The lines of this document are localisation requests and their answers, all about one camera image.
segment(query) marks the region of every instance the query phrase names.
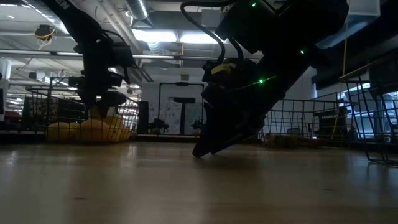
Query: wooden floor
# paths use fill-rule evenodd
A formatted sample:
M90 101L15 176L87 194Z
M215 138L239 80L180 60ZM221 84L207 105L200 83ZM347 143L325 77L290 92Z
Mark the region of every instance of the wooden floor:
M398 223L398 169L349 151L0 146L0 223Z

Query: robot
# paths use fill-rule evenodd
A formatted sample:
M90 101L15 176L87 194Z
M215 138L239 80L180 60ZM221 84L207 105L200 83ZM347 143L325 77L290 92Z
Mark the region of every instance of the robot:
M75 51L83 54L84 77L76 80L75 86L85 104L89 108L96 104L96 95L104 99L97 104L105 109L123 103L123 96L108 92L108 88L120 86L122 79L130 83L126 69L137 66L129 46L123 39L114 43L109 31L68 0L43 2L78 43ZM215 35L186 13L187 6L229 10ZM287 0L278 10L266 0L183 2L182 14L221 47L217 61L208 61L203 67L203 81L209 84L202 93L207 121L193 155L215 154L257 134L266 113L307 68L325 63L316 43L337 33L348 11L346 0ZM221 40L226 39L236 48L238 58L224 58ZM252 54L261 51L264 56L254 63L243 57L239 45ZM108 71L117 65L124 68L124 77Z

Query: wire basket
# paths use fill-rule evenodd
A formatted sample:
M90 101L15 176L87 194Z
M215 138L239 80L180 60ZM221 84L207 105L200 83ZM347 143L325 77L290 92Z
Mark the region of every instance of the wire basket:
M342 98L347 99L351 125L357 138L352 142L365 150L371 162L398 165L398 80L387 75L386 67L394 62L376 62L340 78L345 85Z
M339 143L349 141L348 105L349 102L336 100L281 100L267 113L259 138L264 142L269 135L295 136L344 146Z
M30 88L25 99L22 126L45 134L51 142L121 142L134 136L138 104L127 102L109 108L106 118L89 110L80 99L63 99L57 93L72 91L61 88Z

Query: floor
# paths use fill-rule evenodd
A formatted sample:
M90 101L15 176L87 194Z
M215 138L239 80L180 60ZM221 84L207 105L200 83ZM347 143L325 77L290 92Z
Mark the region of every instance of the floor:
M397 223L398 169L362 153L191 144L0 146L0 223Z

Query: metal wire cage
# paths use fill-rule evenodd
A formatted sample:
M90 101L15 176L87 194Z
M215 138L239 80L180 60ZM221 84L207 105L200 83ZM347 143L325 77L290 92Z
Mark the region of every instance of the metal wire cage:
M70 88L29 88L22 112L25 130L45 134L52 142L120 142L135 136L138 104L127 102L109 108L106 118L96 110L89 110L78 99L58 97Z
M389 65L388 61L376 61L341 77L345 86L341 97L353 105L348 107L357 132L352 144L364 149L369 161L396 166L398 80L387 75Z
M327 98L336 99L336 95ZM322 98L281 100L267 113L259 138L264 140L265 135L297 136L325 139L330 145L338 146L336 142L349 140L346 124L348 105L346 101Z

